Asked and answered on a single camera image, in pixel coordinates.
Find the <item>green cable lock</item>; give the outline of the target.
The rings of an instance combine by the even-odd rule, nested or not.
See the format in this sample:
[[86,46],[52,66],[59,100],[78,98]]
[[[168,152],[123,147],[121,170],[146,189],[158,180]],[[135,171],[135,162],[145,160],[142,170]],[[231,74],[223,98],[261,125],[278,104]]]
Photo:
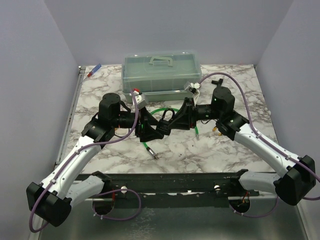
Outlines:
[[[168,110],[168,108],[162,107],[162,108],[158,108],[158,109],[156,109],[156,110],[153,110],[150,114],[151,114],[151,115],[154,115],[154,114],[159,113],[159,112],[165,112],[166,110]],[[194,128],[194,131],[195,131],[196,139],[199,140],[200,137],[199,137],[199,130],[198,130],[198,128],[195,127],[195,128]],[[145,149],[147,150],[147,152],[152,156],[152,158],[155,159],[155,160],[157,160],[157,159],[158,159],[157,154],[147,145],[147,143],[146,143],[146,142],[143,142],[142,144],[144,145],[144,147],[145,147]]]

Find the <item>left side aluminium rail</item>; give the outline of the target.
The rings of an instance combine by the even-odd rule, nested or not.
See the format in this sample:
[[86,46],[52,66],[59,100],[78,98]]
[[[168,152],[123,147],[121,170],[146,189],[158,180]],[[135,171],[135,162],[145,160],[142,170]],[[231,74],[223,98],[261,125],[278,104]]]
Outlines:
[[58,150],[58,155],[57,158],[55,160],[55,166],[59,165],[60,162],[63,161],[64,159],[64,155],[67,149],[67,145],[69,142],[69,136],[70,136],[70,132],[71,132],[71,127],[72,127],[72,123],[73,123],[73,119],[74,119],[74,114],[75,114],[75,110],[76,110],[76,106],[78,103],[78,98],[80,95],[80,89],[81,89],[81,85],[82,85],[82,81],[85,77],[85,72],[86,72],[86,67],[85,66],[79,66],[79,73],[78,73],[78,78],[77,78],[77,83],[76,83],[76,87],[75,87],[75,92],[73,94],[73,98],[72,98],[72,102],[71,102],[71,106],[70,106],[70,110],[69,110],[69,114],[67,117],[67,122],[65,125],[65,129],[63,132],[63,137],[62,137],[62,142],[60,144],[59,150]]

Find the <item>yellow handled needle-nose pliers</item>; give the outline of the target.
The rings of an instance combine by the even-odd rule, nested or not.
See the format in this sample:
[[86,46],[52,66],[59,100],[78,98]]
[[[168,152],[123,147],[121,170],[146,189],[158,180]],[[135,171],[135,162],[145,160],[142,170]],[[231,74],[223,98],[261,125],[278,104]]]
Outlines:
[[219,132],[218,128],[215,126],[212,131],[217,135],[217,136],[222,136],[222,133]]

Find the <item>translucent green plastic toolbox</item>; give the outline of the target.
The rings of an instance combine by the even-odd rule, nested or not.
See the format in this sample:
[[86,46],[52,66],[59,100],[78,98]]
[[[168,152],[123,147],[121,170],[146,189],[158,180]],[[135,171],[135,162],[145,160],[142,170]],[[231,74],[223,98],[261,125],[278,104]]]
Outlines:
[[185,85],[201,78],[200,62],[192,51],[132,54],[121,66],[122,92],[129,103],[133,89],[144,93],[149,102],[183,100],[192,96]]

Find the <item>blue red screwdriver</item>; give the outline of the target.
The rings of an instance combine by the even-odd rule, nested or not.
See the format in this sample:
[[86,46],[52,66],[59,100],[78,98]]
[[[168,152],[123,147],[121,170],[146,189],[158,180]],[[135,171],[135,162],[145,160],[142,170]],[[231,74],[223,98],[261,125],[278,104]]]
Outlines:
[[90,78],[94,73],[96,73],[100,68],[102,67],[102,65],[99,63],[97,64],[88,74],[87,77]]

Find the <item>black padlock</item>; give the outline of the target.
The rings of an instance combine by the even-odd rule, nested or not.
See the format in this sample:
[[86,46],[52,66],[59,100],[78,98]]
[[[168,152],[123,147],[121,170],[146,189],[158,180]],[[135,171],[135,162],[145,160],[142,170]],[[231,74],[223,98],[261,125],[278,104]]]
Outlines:
[[[167,112],[171,112],[172,116],[169,120],[165,120],[165,116]],[[162,135],[169,136],[171,134],[171,129],[169,128],[169,124],[172,122],[172,118],[175,116],[175,111],[172,108],[167,108],[164,110],[161,119],[159,120],[156,130]]]

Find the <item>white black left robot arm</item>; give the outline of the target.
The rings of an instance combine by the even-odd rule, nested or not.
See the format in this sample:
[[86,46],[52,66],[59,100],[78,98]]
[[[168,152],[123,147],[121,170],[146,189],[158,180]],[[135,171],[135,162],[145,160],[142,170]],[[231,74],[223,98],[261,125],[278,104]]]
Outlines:
[[30,209],[29,228],[35,233],[33,218],[38,216],[54,227],[61,225],[73,207],[91,196],[107,197],[111,185],[101,172],[90,175],[86,180],[74,184],[88,162],[106,145],[119,143],[137,131],[155,126],[157,120],[146,110],[148,100],[144,93],[130,93],[134,112],[127,108],[116,93],[102,97],[98,112],[85,125],[72,151],[40,183],[32,182],[26,189]]

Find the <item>black metal base rail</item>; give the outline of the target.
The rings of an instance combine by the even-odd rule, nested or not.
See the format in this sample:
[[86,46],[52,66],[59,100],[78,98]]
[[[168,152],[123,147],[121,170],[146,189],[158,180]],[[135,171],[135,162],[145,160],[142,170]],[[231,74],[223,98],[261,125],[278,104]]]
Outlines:
[[250,201],[242,201],[248,194],[275,194],[280,177],[273,172],[240,170],[232,173],[93,173],[104,183],[104,196],[91,194],[99,212],[108,207],[143,208],[228,208],[230,205],[247,211]]

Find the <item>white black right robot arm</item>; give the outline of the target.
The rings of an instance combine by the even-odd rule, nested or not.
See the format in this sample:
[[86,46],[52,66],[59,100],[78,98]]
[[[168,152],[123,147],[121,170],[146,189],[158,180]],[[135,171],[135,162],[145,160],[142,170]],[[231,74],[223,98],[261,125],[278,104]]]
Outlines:
[[235,97],[224,86],[213,90],[210,104],[195,104],[185,98],[179,111],[169,121],[169,129],[189,130],[201,120],[215,120],[219,132],[264,160],[275,172],[241,170],[230,183],[230,191],[241,196],[255,190],[276,194],[295,206],[316,185],[315,161],[300,157],[270,140],[234,110]]

